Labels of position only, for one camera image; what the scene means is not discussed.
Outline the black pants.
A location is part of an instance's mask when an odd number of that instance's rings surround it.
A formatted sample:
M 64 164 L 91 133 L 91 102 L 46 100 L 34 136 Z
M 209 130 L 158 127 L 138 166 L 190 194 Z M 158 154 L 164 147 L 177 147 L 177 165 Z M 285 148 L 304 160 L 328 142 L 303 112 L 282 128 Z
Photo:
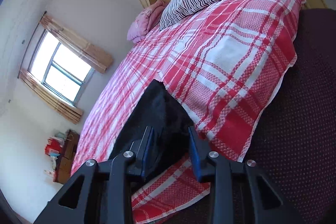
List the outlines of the black pants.
M 153 147 L 145 164 L 144 180 L 148 181 L 181 160 L 189 150 L 189 132 L 194 122 L 164 84 L 152 80 L 120 131 L 109 159 L 128 150 L 141 140 L 145 129 L 153 129 Z

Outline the brown wooden desk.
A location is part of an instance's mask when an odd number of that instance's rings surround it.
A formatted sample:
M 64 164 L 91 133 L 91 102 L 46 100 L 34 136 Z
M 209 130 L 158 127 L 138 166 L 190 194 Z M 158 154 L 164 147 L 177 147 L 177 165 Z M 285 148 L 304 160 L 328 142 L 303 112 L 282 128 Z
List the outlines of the brown wooden desk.
M 65 184 L 71 176 L 71 168 L 79 142 L 79 134 L 76 131 L 68 130 L 66 134 L 61 154 L 56 160 L 56 170 L 53 178 L 53 182 L 60 184 Z

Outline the red gift bag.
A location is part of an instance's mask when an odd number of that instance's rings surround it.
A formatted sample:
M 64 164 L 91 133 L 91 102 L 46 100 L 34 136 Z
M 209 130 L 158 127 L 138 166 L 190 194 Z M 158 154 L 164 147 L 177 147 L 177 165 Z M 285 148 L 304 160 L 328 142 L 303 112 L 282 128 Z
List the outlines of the red gift bag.
M 59 156 L 63 149 L 62 139 L 50 137 L 45 146 L 45 154 L 48 156 Z

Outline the red plaid bed sheet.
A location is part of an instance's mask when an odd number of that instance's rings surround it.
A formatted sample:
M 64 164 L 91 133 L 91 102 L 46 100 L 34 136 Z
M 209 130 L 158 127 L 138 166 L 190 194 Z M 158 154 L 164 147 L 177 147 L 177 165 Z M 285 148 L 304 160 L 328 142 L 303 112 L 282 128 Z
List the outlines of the red plaid bed sheet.
M 242 161 L 260 116 L 297 59 L 306 0 L 222 0 L 137 43 L 93 106 L 72 164 L 106 161 L 152 80 L 162 82 L 213 150 Z

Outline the far window left curtain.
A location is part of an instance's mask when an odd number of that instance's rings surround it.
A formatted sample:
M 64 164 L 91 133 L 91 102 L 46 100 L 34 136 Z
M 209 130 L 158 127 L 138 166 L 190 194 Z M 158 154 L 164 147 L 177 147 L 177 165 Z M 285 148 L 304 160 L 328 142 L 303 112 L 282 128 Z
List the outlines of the far window left curtain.
M 50 108 L 55 110 L 66 120 L 73 124 L 78 124 L 83 115 L 83 111 L 68 103 L 64 99 L 55 95 L 52 91 L 42 85 L 30 72 L 26 69 L 20 69 L 19 78 Z

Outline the window curtain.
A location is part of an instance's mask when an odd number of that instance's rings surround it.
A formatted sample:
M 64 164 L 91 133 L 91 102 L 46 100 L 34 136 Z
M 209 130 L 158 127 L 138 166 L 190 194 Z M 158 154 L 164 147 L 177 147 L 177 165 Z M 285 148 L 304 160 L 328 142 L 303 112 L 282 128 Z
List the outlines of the window curtain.
M 45 13 L 39 23 L 62 45 L 99 73 L 104 74 L 113 64 L 113 57 L 108 52 L 66 28 L 49 14 Z
M 78 124 L 83 115 L 83 111 L 68 103 L 64 99 L 55 95 L 52 91 L 42 85 L 30 72 L 26 69 L 20 69 L 19 78 L 50 108 L 55 110 L 66 120 L 73 124 Z

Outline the far window right curtain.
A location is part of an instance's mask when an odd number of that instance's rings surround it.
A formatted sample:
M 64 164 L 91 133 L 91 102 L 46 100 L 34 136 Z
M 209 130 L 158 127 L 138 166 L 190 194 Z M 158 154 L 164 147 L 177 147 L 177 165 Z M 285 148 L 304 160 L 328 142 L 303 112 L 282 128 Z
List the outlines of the far window right curtain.
M 45 13 L 39 23 L 62 45 L 99 73 L 104 74 L 113 64 L 113 57 L 108 52 L 66 28 L 49 14 Z

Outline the far window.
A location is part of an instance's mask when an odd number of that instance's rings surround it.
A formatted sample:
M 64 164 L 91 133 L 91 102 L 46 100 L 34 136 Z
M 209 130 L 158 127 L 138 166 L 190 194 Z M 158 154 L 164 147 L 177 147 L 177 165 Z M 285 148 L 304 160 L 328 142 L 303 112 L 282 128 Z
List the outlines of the far window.
M 75 106 L 95 70 L 44 29 L 28 71 L 53 94 Z

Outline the folded pink blanket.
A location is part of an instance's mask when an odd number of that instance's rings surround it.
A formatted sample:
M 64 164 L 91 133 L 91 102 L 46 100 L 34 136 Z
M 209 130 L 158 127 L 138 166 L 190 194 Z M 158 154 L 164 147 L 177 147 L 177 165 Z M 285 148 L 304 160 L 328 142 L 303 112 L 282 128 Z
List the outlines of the folded pink blanket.
M 127 32 L 127 40 L 135 44 L 142 41 L 150 30 L 158 24 L 166 6 L 166 2 L 159 0 L 145 8 L 131 24 Z

